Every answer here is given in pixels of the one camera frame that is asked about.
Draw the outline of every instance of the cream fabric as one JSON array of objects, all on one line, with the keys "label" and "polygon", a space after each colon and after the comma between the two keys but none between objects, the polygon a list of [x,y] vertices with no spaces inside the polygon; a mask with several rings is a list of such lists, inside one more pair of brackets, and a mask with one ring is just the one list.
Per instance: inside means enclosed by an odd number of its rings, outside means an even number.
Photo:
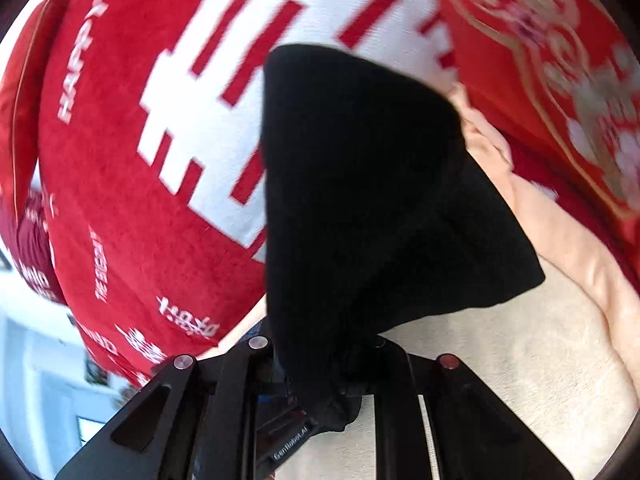
[{"label": "cream fabric", "polygon": [[577,283],[606,316],[613,348],[640,394],[640,298],[615,258],[580,222],[512,173],[508,143],[469,107],[462,85],[450,99],[463,118],[468,152],[509,204],[536,252]]},{"label": "cream fabric", "polygon": [[[464,88],[458,86],[450,99],[463,118],[469,153],[532,241],[546,280],[505,304],[424,318],[385,336],[424,357],[458,355],[575,480],[592,480],[638,410],[640,300],[591,232],[512,173],[507,142],[468,106]],[[242,330],[209,355],[226,351],[265,310],[264,302],[258,304]],[[365,399],[344,433],[314,437],[276,478],[375,478],[372,399]]]},{"label": "cream fabric", "polygon": [[[526,423],[574,475],[593,480],[636,411],[631,378],[600,309],[541,260],[543,285],[508,303],[428,317],[385,336],[428,358],[452,352]],[[345,433],[305,444],[277,480],[373,480],[371,399]]]}]

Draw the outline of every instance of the black cloth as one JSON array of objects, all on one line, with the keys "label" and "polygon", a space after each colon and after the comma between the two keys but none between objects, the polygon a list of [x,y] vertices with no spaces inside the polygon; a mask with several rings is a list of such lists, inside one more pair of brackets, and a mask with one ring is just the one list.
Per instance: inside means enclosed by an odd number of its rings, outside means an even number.
[{"label": "black cloth", "polygon": [[502,303],[544,280],[509,207],[466,152],[455,108],[330,48],[264,69],[268,314],[302,405],[341,430],[347,356],[424,316]]},{"label": "black cloth", "polygon": [[0,430],[0,478],[2,480],[40,480],[24,465]]}]

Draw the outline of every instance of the black metal bracket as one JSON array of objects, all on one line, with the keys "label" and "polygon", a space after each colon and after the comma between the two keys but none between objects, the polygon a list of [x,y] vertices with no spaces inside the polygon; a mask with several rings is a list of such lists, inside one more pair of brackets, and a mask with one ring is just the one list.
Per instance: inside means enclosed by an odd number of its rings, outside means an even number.
[{"label": "black metal bracket", "polygon": [[[378,480],[431,480],[419,396],[442,480],[571,480],[457,357],[433,361],[379,338],[362,359],[362,376],[340,391],[374,396]],[[323,431],[256,336],[206,361],[171,358],[57,480],[262,480]]]}]

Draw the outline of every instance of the red and white pillow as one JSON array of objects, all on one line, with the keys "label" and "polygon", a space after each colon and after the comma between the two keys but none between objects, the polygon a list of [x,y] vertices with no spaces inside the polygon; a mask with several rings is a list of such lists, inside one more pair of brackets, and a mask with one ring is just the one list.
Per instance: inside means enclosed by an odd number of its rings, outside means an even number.
[{"label": "red and white pillow", "polygon": [[68,0],[44,0],[31,13],[0,83],[0,192],[15,222],[38,160],[40,94],[49,53]]},{"label": "red and white pillow", "polygon": [[640,62],[598,0],[440,0],[469,100],[586,197],[640,272]]},{"label": "red and white pillow", "polygon": [[201,354],[263,296],[261,67],[283,43],[442,91],[455,77],[436,0],[71,1],[40,169],[56,273],[102,366]]},{"label": "red and white pillow", "polygon": [[11,253],[17,272],[37,295],[66,304],[51,257],[42,194],[35,190],[29,193],[17,222],[3,206],[0,197],[0,236]]}]

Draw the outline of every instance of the metal screw head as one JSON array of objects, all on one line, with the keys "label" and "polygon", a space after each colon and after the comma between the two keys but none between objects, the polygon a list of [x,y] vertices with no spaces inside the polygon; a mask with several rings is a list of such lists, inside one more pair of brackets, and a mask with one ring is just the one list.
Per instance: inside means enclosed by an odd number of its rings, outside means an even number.
[{"label": "metal screw head", "polygon": [[257,335],[256,337],[252,337],[251,339],[249,339],[249,346],[254,350],[267,348],[268,345],[269,340],[261,335]]},{"label": "metal screw head", "polygon": [[191,365],[193,365],[193,357],[190,355],[178,355],[178,357],[174,359],[174,366],[178,368],[178,370],[186,370],[191,367]]},{"label": "metal screw head", "polygon": [[455,370],[460,366],[460,359],[453,354],[444,354],[440,356],[440,366],[447,370]]}]

